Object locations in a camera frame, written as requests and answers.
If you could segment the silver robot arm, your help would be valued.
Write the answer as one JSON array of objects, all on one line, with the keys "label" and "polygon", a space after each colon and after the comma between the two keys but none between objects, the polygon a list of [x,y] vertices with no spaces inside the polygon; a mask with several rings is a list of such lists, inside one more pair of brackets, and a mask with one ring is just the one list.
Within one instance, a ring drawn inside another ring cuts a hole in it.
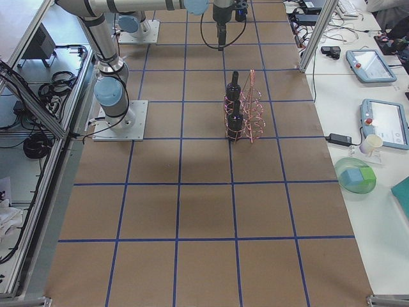
[{"label": "silver robot arm", "polygon": [[103,79],[111,78],[118,88],[126,90],[128,68],[119,56],[111,31],[105,21],[105,13],[118,13],[136,17],[146,10],[175,11],[186,10],[193,15],[202,15],[207,11],[208,1],[56,1],[66,12],[75,15],[88,42],[96,52],[97,67]]},{"label": "silver robot arm", "polygon": [[122,32],[125,32],[138,40],[142,40],[150,32],[150,25],[146,22],[145,11],[120,13],[118,21],[114,21],[114,26],[117,38],[120,37]]}]

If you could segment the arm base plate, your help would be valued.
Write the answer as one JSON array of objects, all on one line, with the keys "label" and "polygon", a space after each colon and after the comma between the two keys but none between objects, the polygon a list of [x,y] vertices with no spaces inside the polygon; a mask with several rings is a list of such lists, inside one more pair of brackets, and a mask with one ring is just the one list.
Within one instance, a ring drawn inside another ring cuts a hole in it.
[{"label": "arm base plate", "polygon": [[107,118],[97,121],[94,141],[142,141],[148,113],[147,100],[131,100],[125,118]]},{"label": "arm base plate", "polygon": [[159,20],[144,20],[120,18],[118,26],[121,29],[120,44],[156,44],[160,27]]}]

